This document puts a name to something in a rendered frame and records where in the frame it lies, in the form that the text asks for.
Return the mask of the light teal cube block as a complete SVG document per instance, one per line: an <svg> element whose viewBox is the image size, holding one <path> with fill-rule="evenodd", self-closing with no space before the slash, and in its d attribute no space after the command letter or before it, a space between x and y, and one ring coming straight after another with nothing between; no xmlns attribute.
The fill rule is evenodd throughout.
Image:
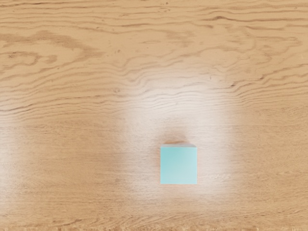
<svg viewBox="0 0 308 231"><path fill-rule="evenodd" d="M193 144L162 144L161 184L197 184L197 147Z"/></svg>

